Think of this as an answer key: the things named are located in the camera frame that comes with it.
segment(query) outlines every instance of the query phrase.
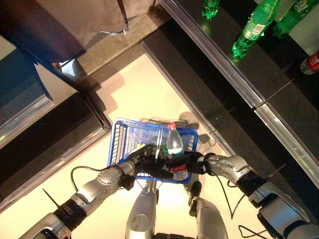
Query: green plastic bottle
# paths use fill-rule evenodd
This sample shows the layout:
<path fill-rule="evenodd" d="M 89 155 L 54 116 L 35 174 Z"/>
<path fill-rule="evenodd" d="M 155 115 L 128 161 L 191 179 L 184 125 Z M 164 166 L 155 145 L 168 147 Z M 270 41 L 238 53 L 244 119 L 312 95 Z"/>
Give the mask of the green plastic bottle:
<path fill-rule="evenodd" d="M 274 27 L 273 36 L 284 38 L 319 3 L 319 0 L 296 1 Z"/>
<path fill-rule="evenodd" d="M 253 11 L 244 30 L 235 41 L 232 52 L 235 61 L 247 55 L 250 48 L 262 36 L 274 20 L 280 0 L 263 0 Z"/>
<path fill-rule="evenodd" d="M 201 15 L 211 20 L 218 12 L 220 0 L 204 0 L 204 6 L 201 10 Z"/>

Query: white floor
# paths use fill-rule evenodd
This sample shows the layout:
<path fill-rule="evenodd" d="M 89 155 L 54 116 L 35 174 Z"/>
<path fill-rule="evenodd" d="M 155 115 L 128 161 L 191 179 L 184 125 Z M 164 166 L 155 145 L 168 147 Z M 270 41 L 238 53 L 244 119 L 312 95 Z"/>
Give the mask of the white floor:
<path fill-rule="evenodd" d="M 128 118 L 132 120 L 187 120 L 196 123 L 198 120 L 189 108 L 147 58 L 141 56 L 119 73 L 105 81 L 97 94 L 106 105 L 105 114 L 110 120 Z M 199 124 L 198 134 L 206 133 Z M 95 168 L 106 166 L 110 135 L 99 140 L 89 149 L 78 155 L 75 160 L 58 173 L 50 177 L 27 196 L 0 214 L 1 239 L 19 238 L 47 213 L 55 210 L 55 205 L 42 191 L 44 188 L 53 198 L 62 204 L 75 193 L 70 171 L 78 165 Z M 214 139 L 208 143 L 198 144 L 197 150 L 202 153 L 225 153 Z M 85 169 L 75 172 L 78 186 L 95 178 L 96 173 Z M 259 232 L 264 230 L 257 219 L 257 212 L 247 198 L 244 198 L 230 220 L 225 197 L 216 177 L 200 176 L 203 185 L 201 197 L 214 203 L 221 211 L 230 239 L 239 239 L 238 224 L 242 224 Z M 231 206 L 234 208 L 243 195 L 237 188 L 228 188 L 227 180 L 222 179 Z M 88 217 L 72 234 L 73 239 L 123 239 L 127 217 L 131 207 L 140 193 L 141 188 L 136 183 L 130 191 L 119 190 L 105 200 L 103 205 Z M 188 195 L 183 185 L 164 183 L 159 189 L 157 205 L 156 232 L 181 234 L 196 238 L 196 219 L 188 215 Z"/>

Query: fabric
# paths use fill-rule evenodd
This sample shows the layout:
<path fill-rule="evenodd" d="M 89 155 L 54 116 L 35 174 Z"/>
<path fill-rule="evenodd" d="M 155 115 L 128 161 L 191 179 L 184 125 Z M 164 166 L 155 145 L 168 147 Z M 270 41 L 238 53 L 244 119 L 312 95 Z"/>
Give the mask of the fabric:
<path fill-rule="evenodd" d="M 52 62 L 73 58 L 100 31 L 127 29 L 117 0 L 2 0 L 0 34 Z"/>
<path fill-rule="evenodd" d="M 154 0 L 123 0 L 127 18 L 146 14 L 154 4 Z"/>

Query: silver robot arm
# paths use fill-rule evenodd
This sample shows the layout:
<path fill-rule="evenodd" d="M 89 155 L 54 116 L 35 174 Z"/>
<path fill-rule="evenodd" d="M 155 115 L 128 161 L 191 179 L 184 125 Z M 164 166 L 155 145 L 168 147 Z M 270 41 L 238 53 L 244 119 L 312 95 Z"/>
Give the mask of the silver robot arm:
<path fill-rule="evenodd" d="M 138 157 L 131 157 L 121 165 L 111 165 L 86 183 L 68 201 L 49 213 L 30 228 L 20 239 L 68 239 L 71 232 L 91 215 L 103 201 L 119 187 L 131 189 L 139 171 Z"/>
<path fill-rule="evenodd" d="M 242 157 L 208 154 L 197 162 L 201 161 L 206 162 L 208 174 L 225 177 L 243 191 L 256 208 L 260 208 L 258 219 L 273 238 L 319 239 L 319 227 L 309 224 L 303 209 L 271 182 L 261 178 Z"/>

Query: red bottle cap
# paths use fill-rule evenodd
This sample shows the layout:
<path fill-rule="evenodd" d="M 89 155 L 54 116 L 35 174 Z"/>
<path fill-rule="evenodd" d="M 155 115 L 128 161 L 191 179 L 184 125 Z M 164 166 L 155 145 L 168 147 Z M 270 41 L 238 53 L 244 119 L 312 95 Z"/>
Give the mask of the red bottle cap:
<path fill-rule="evenodd" d="M 168 127 L 168 129 L 173 130 L 173 129 L 176 129 L 176 124 L 175 123 L 169 123 L 167 127 Z"/>

